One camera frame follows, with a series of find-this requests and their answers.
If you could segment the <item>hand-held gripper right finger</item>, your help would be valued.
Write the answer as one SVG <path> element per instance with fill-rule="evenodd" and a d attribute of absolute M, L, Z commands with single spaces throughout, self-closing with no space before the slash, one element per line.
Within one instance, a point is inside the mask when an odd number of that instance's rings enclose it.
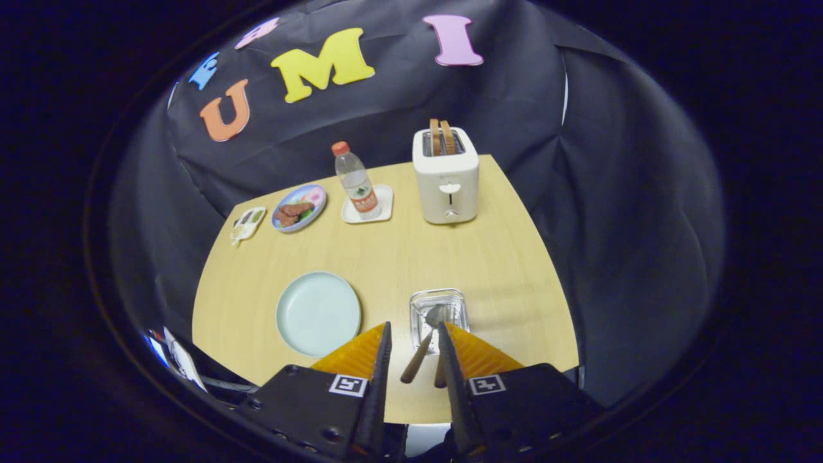
<path fill-rule="evenodd" d="M 453 323 L 439 331 L 456 462 L 562 459 L 605 413 L 548 363 L 525 366 Z"/>

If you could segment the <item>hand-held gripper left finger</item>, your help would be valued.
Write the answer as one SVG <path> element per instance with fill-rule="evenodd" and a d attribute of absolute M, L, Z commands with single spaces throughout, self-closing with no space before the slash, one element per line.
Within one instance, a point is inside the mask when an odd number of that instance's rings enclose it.
<path fill-rule="evenodd" d="M 382 457 L 392 325 L 380 323 L 310 367 L 286 365 L 237 411 L 290 461 Z"/>

